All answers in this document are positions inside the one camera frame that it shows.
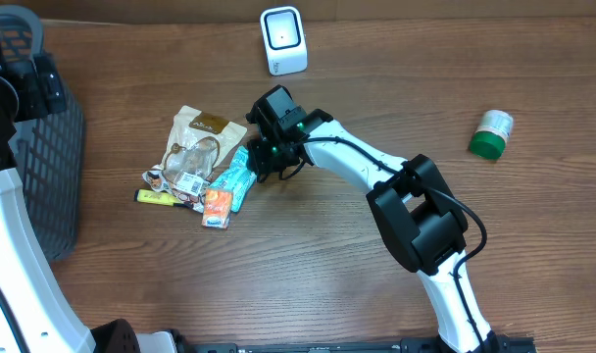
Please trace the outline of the teal snack packet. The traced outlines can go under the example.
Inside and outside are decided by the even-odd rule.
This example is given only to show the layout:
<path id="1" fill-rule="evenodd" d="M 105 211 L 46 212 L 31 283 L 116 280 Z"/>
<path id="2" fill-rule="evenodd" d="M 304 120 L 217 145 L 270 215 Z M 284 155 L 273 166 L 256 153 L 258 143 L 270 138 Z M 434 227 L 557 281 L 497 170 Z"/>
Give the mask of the teal snack packet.
<path id="1" fill-rule="evenodd" d="M 257 175 L 248 168 L 249 152 L 239 146 L 228 166 L 210 185 L 211 188 L 230 191 L 233 195 L 231 211 L 238 213 Z"/>

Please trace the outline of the orange snack packet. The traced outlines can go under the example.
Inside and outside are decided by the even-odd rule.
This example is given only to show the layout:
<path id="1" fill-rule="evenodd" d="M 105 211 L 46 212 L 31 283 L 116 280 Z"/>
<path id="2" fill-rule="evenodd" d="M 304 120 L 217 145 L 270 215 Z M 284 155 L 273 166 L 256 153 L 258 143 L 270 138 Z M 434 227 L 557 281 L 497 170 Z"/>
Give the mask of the orange snack packet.
<path id="1" fill-rule="evenodd" d="M 228 228 L 233 194 L 223 189 L 209 188 L 206 190 L 203 227 Z"/>

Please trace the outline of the beige Pantree snack bag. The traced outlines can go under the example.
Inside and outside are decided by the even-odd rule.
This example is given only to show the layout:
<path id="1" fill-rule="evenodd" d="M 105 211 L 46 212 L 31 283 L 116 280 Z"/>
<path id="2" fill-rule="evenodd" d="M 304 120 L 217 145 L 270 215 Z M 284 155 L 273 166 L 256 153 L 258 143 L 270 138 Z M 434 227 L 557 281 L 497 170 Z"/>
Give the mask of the beige Pantree snack bag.
<path id="1" fill-rule="evenodd" d="M 184 105 L 174 116 L 161 161 L 142 178 L 153 191 L 168 193 L 201 213 L 214 168 L 246 132 L 245 126 Z"/>

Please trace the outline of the yellow and blue bar packet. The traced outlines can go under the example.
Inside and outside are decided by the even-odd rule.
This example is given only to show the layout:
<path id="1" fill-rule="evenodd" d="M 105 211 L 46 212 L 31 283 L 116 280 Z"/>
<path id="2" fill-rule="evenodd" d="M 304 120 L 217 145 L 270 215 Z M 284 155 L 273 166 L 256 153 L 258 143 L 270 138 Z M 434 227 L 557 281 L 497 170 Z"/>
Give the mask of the yellow and blue bar packet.
<path id="1" fill-rule="evenodd" d="M 189 206 L 187 206 L 185 203 L 166 192 L 138 189 L 135 191 L 133 199 L 138 203 L 189 209 Z"/>

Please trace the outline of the green lid white jar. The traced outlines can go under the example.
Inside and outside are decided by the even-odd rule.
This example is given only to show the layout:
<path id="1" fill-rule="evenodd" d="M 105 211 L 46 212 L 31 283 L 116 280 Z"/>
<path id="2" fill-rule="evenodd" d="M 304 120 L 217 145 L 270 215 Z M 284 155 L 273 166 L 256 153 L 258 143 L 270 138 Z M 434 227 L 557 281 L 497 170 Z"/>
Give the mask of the green lid white jar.
<path id="1" fill-rule="evenodd" d="M 469 143 L 469 150 L 478 157 L 498 160 L 510 140 L 513 125 L 513 117 L 504 111 L 485 112 Z"/>

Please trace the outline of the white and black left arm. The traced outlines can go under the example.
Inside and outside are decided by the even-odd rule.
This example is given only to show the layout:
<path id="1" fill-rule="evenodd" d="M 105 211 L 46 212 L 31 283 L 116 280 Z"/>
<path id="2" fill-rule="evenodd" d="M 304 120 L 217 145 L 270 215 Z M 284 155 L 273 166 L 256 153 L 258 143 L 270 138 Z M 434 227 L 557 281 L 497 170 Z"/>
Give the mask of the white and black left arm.
<path id="1" fill-rule="evenodd" d="M 40 19 L 0 6 L 0 352 L 183 352 L 174 330 L 86 326 L 53 275 L 77 241 L 85 129 Z"/>

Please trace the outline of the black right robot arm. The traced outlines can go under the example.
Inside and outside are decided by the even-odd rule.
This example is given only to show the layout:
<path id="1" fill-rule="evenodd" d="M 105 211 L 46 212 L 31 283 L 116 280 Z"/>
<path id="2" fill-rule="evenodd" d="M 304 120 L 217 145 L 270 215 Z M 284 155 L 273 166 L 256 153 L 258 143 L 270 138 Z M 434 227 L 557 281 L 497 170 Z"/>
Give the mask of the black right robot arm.
<path id="1" fill-rule="evenodd" d="M 476 214 L 456 199 L 431 159 L 411 160 L 371 147 L 332 115 L 306 112 L 277 85 L 245 116 L 258 130 L 247 144 L 258 182 L 287 180 L 306 166 L 330 171 L 365 193 L 380 237 L 396 262 L 416 274 L 438 321 L 443 352 L 497 352 L 498 336 L 473 294 L 465 233 Z"/>

